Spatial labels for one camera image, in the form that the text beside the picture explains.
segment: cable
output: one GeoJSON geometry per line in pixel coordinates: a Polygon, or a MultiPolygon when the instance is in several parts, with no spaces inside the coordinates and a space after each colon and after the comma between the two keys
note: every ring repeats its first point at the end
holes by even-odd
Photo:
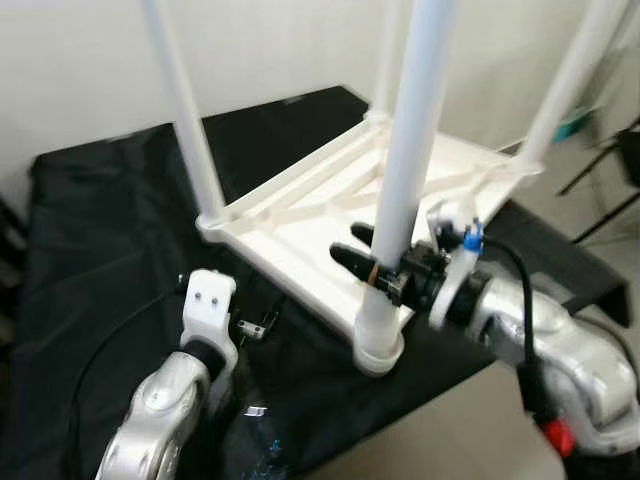
{"type": "Polygon", "coordinates": [[[523,323],[524,323],[524,361],[518,365],[518,383],[524,408],[533,413],[533,418],[539,426],[545,425],[556,417],[547,398],[542,378],[540,362],[534,349],[533,333],[533,288],[527,268],[518,253],[509,245],[491,237],[484,237],[485,245],[495,247],[509,257],[513,262],[522,281],[523,293],[523,323]]]}
{"type": "Polygon", "coordinates": [[[536,356],[533,342],[533,288],[531,287],[531,278],[529,277],[522,258],[509,245],[488,236],[484,237],[484,243],[485,245],[495,247],[504,252],[518,270],[524,296],[524,361],[529,365],[533,365],[536,356]]]}
{"type": "Polygon", "coordinates": [[[146,312],[153,306],[162,302],[164,299],[169,297],[171,294],[175,293],[176,289],[172,288],[169,291],[161,293],[160,295],[152,298],[147,303],[141,305],[132,313],[130,313],[127,317],[120,320],[100,341],[96,349],[89,356],[88,360],[82,367],[80,371],[80,375],[76,380],[75,387],[73,389],[73,393],[71,394],[71,401],[69,402],[69,423],[67,425],[67,445],[65,450],[65,455],[63,456],[63,474],[64,478],[68,478],[71,480],[80,480],[82,478],[82,463],[80,458],[80,452],[78,450],[78,443],[80,437],[80,404],[78,403],[78,394],[80,393],[80,389],[82,388],[82,383],[84,381],[85,376],[89,372],[90,368],[93,366],[96,359],[100,356],[100,354],[104,351],[106,346],[109,344],[113,338],[122,331],[124,327],[130,325],[130,322],[136,319],[139,315],[146,312]]]}
{"type": "Polygon", "coordinates": [[[629,365],[631,366],[631,369],[633,370],[633,373],[636,376],[636,397],[640,402],[640,375],[638,375],[638,363],[636,362],[635,356],[631,351],[631,347],[629,347],[629,344],[624,339],[624,337],[622,337],[622,335],[616,332],[613,328],[609,327],[608,325],[605,325],[604,323],[594,318],[590,318],[581,314],[575,314],[573,315],[573,318],[576,318],[581,322],[588,323],[589,325],[593,325],[594,327],[599,328],[600,330],[603,330],[618,343],[620,349],[622,350],[622,353],[627,359],[627,362],[629,362],[629,365]]]}

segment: black fabric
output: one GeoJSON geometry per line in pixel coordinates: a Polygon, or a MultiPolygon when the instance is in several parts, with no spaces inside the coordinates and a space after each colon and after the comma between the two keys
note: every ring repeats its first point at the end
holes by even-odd
{"type": "MultiPolygon", "coordinates": [[[[8,320],[15,317],[16,299],[22,283],[26,257],[25,243],[24,224],[0,198],[0,260],[5,264],[0,273],[0,313],[8,320]]],[[[7,361],[10,348],[11,345],[0,342],[0,363],[7,361]]]]}
{"type": "Polygon", "coordinates": [[[572,453],[563,460],[569,480],[637,480],[640,478],[640,454],[613,457],[589,457],[572,453]]]}
{"type": "MultiPolygon", "coordinates": [[[[333,88],[207,119],[227,199],[354,125],[365,109],[333,88]]],[[[84,362],[115,323],[194,268],[236,277],[243,319],[260,322],[276,312],[278,320],[263,343],[243,344],[235,396],[203,418],[183,452],[180,479],[294,476],[492,361],[459,336],[414,321],[394,372],[374,380],[354,370],[349,348],[319,319],[226,248],[203,244],[169,125],[42,155],[32,175],[3,480],[63,478],[68,403],[84,362]],[[256,404],[267,415],[243,415],[256,404]]],[[[141,315],[86,377],[79,395],[86,478],[137,385],[177,348],[181,306],[174,296],[141,315]]]]}
{"type": "MultiPolygon", "coordinates": [[[[596,304],[620,325],[631,325],[627,281],[516,202],[509,200],[486,231],[514,248],[530,274],[545,273],[571,292],[564,303],[571,314],[596,304]]],[[[499,259],[490,249],[486,253],[488,259],[499,259]]]]}

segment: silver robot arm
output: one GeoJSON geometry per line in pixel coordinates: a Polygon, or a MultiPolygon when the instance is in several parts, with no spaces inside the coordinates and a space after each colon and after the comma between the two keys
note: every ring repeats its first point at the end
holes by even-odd
{"type": "MultiPolygon", "coordinates": [[[[517,367],[524,358],[523,288],[474,269],[483,239],[474,217],[475,206],[468,199],[436,205],[427,214],[430,242],[416,242],[393,269],[347,245],[334,244],[330,253],[360,280],[385,292],[394,305],[428,313],[436,330],[447,324],[462,328],[517,367]]],[[[354,224],[351,231],[371,245],[373,227],[354,224]]],[[[552,298],[534,292],[532,303],[539,384],[578,451],[611,457],[637,450],[637,379],[625,356],[582,328],[552,298]]]]}
{"type": "Polygon", "coordinates": [[[96,480],[169,480],[193,432],[211,382],[238,361],[229,338],[233,278],[209,270],[189,277],[182,351],[138,387],[129,412],[107,446],[96,480]]]}
{"type": "MultiPolygon", "coordinates": [[[[491,279],[478,298],[468,336],[518,365],[523,358],[522,305],[520,284],[491,279]]],[[[533,297],[533,326],[546,392],[580,452],[613,456],[638,449],[637,380],[624,355],[539,292],[533,297]]]]}

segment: white cylindrical pole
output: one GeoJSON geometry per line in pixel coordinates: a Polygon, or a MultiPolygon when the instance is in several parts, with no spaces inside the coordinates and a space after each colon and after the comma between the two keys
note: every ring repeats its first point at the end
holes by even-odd
{"type": "MultiPolygon", "coordinates": [[[[422,196],[444,99],[456,3],[415,0],[413,5],[371,248],[381,264],[392,268],[411,241],[422,196]]],[[[384,294],[367,288],[354,330],[354,359],[367,373],[383,375],[402,353],[396,311],[384,294]]]]}
{"type": "Polygon", "coordinates": [[[165,0],[145,0],[145,16],[165,79],[173,122],[189,180],[200,209],[199,222],[214,226],[224,221],[224,196],[218,181],[187,70],[171,27],[165,0]]]}
{"type": "Polygon", "coordinates": [[[390,116],[389,96],[393,79],[393,54],[398,40],[398,21],[401,0],[384,0],[384,23],[380,39],[380,53],[371,105],[367,118],[373,122],[387,120],[390,116]]]}
{"type": "Polygon", "coordinates": [[[603,34],[610,25],[605,20],[611,16],[612,9],[610,0],[591,0],[578,32],[518,152],[516,168],[528,174],[544,170],[542,156],[549,148],[556,128],[567,113],[578,88],[586,81],[588,73],[595,67],[606,47],[607,39],[603,38],[603,34]]]}

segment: black tablecloth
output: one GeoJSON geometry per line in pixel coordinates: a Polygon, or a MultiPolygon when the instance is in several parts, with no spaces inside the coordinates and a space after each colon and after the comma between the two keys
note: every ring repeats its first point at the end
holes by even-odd
{"type": "MultiPolygon", "coordinates": [[[[205,121],[228,201],[357,123],[364,102],[342,88],[205,121]]],[[[32,170],[27,279],[12,356],[0,478],[63,478],[73,385],[115,323],[175,282],[217,268],[236,276],[242,316],[279,312],[262,343],[244,344],[237,399],[207,416],[179,478],[284,478],[312,468],[491,362],[425,322],[405,329],[406,354],[380,380],[357,372],[348,346],[224,247],[205,245],[170,125],[40,156],[32,170]],[[248,405],[262,418],[242,415],[248,405]]],[[[114,337],[80,393],[86,478],[122,422],[131,394],[177,347],[182,300],[155,307],[114,337]]]]}

